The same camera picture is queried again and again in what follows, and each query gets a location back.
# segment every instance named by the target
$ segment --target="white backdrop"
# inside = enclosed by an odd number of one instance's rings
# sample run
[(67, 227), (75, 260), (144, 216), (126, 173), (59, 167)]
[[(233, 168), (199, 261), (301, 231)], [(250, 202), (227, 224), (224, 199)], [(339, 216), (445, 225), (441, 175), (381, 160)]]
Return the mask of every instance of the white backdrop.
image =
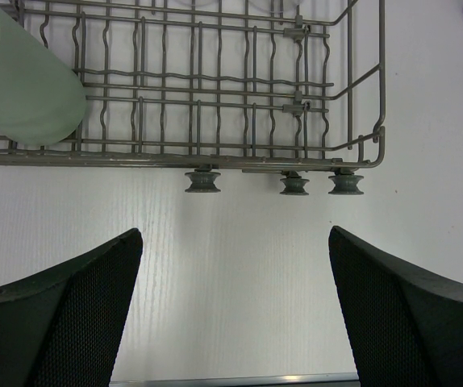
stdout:
[(355, 372), (332, 224), (463, 282), (462, 1), (387, 3), (387, 157), (365, 196), (328, 196), (319, 173), (286, 198), (279, 177), (232, 171), (190, 195), (179, 170), (0, 167), (0, 284), (138, 227), (114, 380)]

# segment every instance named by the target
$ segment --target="frosted glass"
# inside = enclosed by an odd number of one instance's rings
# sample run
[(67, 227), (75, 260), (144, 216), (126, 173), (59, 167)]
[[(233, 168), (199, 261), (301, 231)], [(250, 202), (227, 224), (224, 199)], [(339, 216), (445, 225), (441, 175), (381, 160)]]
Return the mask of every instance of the frosted glass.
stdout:
[(53, 144), (85, 111), (76, 75), (0, 10), (0, 132), (23, 144)]

